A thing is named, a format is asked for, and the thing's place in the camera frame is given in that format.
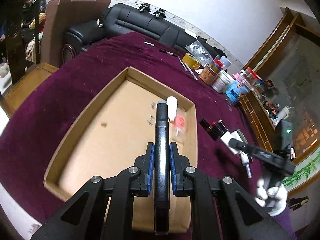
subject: white glove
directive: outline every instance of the white glove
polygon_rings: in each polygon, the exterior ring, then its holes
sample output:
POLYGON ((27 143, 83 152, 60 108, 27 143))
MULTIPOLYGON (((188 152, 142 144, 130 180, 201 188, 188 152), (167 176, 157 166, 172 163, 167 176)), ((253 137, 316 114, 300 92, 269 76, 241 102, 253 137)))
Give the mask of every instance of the white glove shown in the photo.
POLYGON ((276 203, 274 208, 269 212, 269 215, 274 217, 279 214, 281 214, 286 206, 287 206, 287 196, 288 192, 281 184, 280 187, 271 187, 268 188, 267 191, 263 188, 264 185, 264 179, 260 178, 257 182, 257 197, 255 200, 258 202, 258 204, 262 207, 266 205, 266 200, 268 197, 272 197, 275 199, 276 203))

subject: maroon tablecloth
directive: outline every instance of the maroon tablecloth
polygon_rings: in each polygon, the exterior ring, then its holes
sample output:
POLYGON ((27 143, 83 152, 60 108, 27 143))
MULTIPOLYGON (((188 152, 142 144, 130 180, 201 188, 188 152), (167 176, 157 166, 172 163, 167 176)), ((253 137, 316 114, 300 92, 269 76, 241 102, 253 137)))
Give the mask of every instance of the maroon tablecloth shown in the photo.
MULTIPOLYGON (((223 95, 185 72, 176 57, 158 49, 172 51, 139 33, 103 40, 44 81, 9 121, 0 137, 0 181, 36 220, 43 223, 62 205, 43 186, 44 172, 60 141, 94 96, 126 67, 143 71, 193 101, 198 122, 222 119, 230 131, 241 129, 248 142, 254 142, 238 107, 229 106, 223 95)), ((261 175, 260 163, 254 161, 252 179, 247 179, 240 159, 199 124, 198 167, 216 178, 233 177, 251 194, 261 175)))

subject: small box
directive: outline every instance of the small box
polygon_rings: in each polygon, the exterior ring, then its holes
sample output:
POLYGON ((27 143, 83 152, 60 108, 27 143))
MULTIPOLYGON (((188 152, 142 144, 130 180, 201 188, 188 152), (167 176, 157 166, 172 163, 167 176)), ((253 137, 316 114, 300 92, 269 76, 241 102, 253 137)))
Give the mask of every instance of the small box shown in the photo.
MULTIPOLYGON (((67 201, 92 176, 109 178, 134 164, 155 140, 156 103, 175 96, 186 112, 179 154, 197 167, 197 123, 193 102, 132 67, 124 69, 86 106, 54 153, 44 186, 67 201)), ((190 198, 170 197, 169 232, 186 232, 191 220, 190 198)), ((153 191, 134 197, 133 229, 153 231, 153 191)))

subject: plastic bag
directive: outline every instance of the plastic bag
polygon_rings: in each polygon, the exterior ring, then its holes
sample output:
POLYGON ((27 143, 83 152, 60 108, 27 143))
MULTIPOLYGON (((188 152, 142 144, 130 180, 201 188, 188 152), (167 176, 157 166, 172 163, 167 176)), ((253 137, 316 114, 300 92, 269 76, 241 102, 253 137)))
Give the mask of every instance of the plastic bag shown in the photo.
POLYGON ((202 66, 205 64, 211 64, 213 62, 213 58, 199 41, 195 41, 190 46, 187 45, 186 50, 195 56, 200 61, 202 66))

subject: plastic jar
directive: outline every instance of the plastic jar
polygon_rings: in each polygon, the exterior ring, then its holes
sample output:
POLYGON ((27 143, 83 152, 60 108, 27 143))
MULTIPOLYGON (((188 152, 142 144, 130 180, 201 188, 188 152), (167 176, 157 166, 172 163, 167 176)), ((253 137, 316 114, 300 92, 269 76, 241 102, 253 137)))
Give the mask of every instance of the plastic jar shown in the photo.
POLYGON ((212 83, 218 78, 218 74, 213 71, 209 65, 205 65, 204 69, 199 75, 199 78, 206 83, 208 86, 211 86, 212 83))
POLYGON ((231 62, 225 57, 225 56, 222 56, 219 61, 226 67, 230 67, 231 65, 231 62))
POLYGON ((237 104, 240 97, 247 94, 251 89, 252 86, 249 82, 242 75, 239 75, 225 92, 227 101, 231 104, 237 104))
POLYGON ((257 74, 251 68, 247 68, 245 70, 245 74, 246 74, 246 79, 250 83, 250 85, 253 85, 259 79, 257 74))
POLYGON ((224 93, 233 81, 233 77, 222 70, 219 73, 219 77, 213 83, 212 88, 218 93, 224 93))
POLYGON ((223 64, 217 59, 214 59, 212 63, 212 70, 218 74, 222 70, 222 68, 223 68, 223 64))

